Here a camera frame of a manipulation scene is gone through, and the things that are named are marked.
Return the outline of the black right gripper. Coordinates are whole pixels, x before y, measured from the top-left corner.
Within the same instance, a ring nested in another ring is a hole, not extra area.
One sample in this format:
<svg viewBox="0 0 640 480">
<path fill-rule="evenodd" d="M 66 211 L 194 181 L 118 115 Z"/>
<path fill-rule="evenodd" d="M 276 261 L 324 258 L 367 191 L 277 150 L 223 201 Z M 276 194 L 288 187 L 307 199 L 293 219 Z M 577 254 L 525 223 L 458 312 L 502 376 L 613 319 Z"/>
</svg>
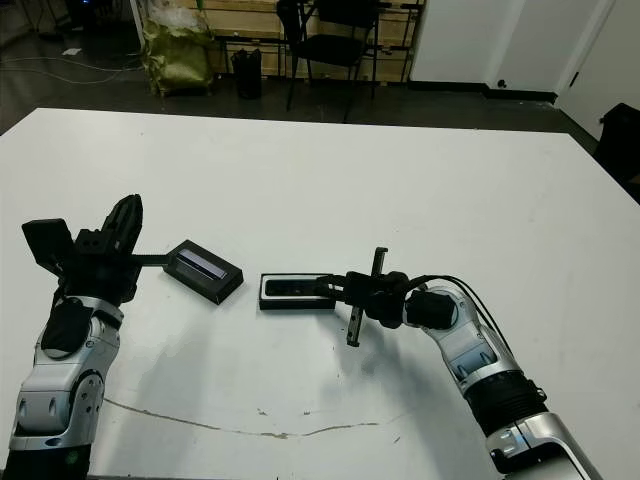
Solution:
<svg viewBox="0 0 640 480">
<path fill-rule="evenodd" d="M 362 318 L 367 315 L 386 328 L 395 329 L 402 323 L 409 278 L 405 273 L 392 271 L 382 273 L 384 257 L 388 249 L 377 247 L 373 256 L 371 274 L 348 272 L 347 275 L 323 274 L 316 278 L 319 285 L 344 287 L 344 289 L 319 288 L 318 294 L 331 302 L 352 306 L 347 344 L 359 346 Z"/>
</svg>

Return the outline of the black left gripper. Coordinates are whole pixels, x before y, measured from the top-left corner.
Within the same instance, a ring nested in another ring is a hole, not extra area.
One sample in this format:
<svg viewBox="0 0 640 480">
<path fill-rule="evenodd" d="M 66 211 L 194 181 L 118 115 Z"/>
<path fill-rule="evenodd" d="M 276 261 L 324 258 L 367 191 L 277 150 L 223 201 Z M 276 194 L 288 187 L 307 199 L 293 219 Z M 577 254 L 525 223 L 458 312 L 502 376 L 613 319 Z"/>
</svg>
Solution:
<svg viewBox="0 0 640 480">
<path fill-rule="evenodd" d="M 111 304 L 131 301 L 143 267 L 164 267 L 169 254 L 135 254 L 142 229 L 139 194 L 119 200 L 101 230 L 82 229 L 64 263 L 58 289 L 64 296 L 87 296 Z"/>
</svg>

